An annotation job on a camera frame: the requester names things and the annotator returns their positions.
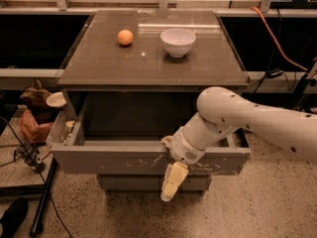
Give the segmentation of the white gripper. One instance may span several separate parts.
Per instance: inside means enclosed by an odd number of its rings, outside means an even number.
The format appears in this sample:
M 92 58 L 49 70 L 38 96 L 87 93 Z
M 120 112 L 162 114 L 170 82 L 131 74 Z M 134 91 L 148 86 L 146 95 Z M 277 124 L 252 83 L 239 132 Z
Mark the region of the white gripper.
M 164 174 L 160 198 L 171 201 L 186 179 L 188 165 L 197 163 L 206 152 L 206 141 L 196 129 L 181 126 L 173 136 L 165 136 L 160 142 L 169 148 L 171 156 L 179 162 L 168 164 Z

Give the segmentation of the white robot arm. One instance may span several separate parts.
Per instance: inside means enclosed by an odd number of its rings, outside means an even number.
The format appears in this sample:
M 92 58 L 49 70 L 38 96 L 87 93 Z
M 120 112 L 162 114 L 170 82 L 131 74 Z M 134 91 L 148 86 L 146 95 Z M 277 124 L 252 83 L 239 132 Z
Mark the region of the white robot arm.
M 160 198 L 168 202 L 213 143 L 246 129 L 310 163 L 317 162 L 317 115 L 251 102 L 220 86 L 203 90 L 197 113 L 161 142 L 175 163 L 165 170 Z

